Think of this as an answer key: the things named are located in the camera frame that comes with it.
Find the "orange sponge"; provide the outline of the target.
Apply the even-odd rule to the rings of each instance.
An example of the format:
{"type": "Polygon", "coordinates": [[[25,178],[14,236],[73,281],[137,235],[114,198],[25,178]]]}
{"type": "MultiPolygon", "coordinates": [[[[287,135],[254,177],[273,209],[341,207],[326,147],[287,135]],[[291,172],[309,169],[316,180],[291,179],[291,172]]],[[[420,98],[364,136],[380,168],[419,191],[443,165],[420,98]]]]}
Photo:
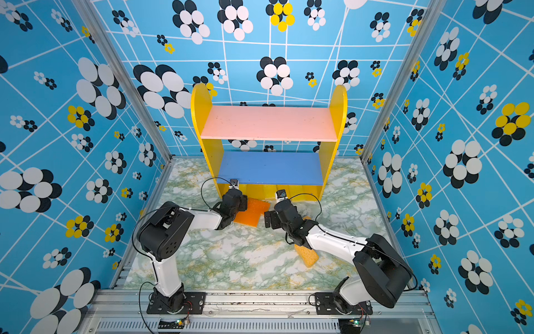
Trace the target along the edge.
{"type": "Polygon", "coordinates": [[[263,215],[265,212],[270,210],[271,204],[262,200],[257,200],[254,198],[248,199],[248,211],[253,214],[263,215]]]}
{"type": "Polygon", "coordinates": [[[234,222],[256,228],[259,224],[260,217],[261,214],[257,212],[239,212],[234,222]]]}

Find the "yellow sponge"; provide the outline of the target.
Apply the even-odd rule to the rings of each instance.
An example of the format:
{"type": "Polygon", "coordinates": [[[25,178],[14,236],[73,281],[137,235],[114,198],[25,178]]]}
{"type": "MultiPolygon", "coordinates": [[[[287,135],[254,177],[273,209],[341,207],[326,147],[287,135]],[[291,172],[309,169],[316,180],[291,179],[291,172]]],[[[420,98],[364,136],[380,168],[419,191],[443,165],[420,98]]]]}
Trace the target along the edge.
{"type": "Polygon", "coordinates": [[[264,186],[263,185],[244,185],[244,192],[249,198],[257,200],[265,199],[264,186]]]}
{"type": "Polygon", "coordinates": [[[294,196],[297,196],[301,193],[303,193],[303,186],[302,185],[289,185],[289,188],[287,190],[288,197],[292,198],[294,196]]]}
{"type": "Polygon", "coordinates": [[[276,185],[264,185],[264,198],[266,200],[275,200],[277,190],[276,185]]]}

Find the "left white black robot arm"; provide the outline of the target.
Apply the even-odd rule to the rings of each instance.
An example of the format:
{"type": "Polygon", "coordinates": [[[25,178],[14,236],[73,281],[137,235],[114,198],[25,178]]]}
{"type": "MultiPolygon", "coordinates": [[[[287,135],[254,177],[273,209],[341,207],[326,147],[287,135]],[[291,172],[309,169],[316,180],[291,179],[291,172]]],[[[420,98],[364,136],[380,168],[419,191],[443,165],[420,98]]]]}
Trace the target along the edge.
{"type": "Polygon", "coordinates": [[[176,253],[187,242],[191,230],[223,230],[239,212],[248,208],[248,197],[238,189],[229,189],[211,210],[194,210],[168,201],[162,204],[137,234],[141,248],[152,261],[157,283],[153,288],[149,314],[188,312],[184,284],[178,275],[176,253]]]}

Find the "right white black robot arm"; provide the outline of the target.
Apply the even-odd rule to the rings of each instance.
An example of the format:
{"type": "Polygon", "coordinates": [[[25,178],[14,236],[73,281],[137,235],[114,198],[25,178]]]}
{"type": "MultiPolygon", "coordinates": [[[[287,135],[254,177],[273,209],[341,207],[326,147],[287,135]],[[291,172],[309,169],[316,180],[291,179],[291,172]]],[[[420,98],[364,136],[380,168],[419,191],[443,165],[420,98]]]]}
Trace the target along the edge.
{"type": "Polygon", "coordinates": [[[357,278],[347,277],[333,292],[336,308],[349,314],[363,302],[376,301],[394,308],[413,277],[413,271],[381,235],[352,237],[303,218],[289,199],[264,214],[266,227],[283,229],[297,246],[322,251],[355,266],[357,278]]]}

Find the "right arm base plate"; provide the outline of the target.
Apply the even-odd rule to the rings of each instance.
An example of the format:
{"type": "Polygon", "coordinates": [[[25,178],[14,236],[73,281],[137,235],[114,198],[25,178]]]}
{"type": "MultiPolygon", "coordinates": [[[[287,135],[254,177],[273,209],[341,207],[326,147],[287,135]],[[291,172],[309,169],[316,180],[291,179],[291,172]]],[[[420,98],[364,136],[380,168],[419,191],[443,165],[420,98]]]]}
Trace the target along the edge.
{"type": "Polygon", "coordinates": [[[314,305],[317,315],[354,315],[363,317],[374,314],[370,301],[361,302],[357,306],[349,306],[347,311],[342,311],[336,305],[332,292],[316,292],[313,297],[314,301],[311,303],[314,305]]]}

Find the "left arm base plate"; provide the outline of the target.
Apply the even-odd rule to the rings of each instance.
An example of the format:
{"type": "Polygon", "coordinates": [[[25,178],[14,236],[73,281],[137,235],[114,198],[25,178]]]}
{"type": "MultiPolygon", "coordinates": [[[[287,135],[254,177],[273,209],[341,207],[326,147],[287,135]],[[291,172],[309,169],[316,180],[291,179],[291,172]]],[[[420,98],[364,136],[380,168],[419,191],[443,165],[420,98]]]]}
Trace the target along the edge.
{"type": "Polygon", "coordinates": [[[179,292],[167,297],[156,291],[150,296],[146,313],[149,315],[201,315],[206,296],[206,292],[179,292]]]}

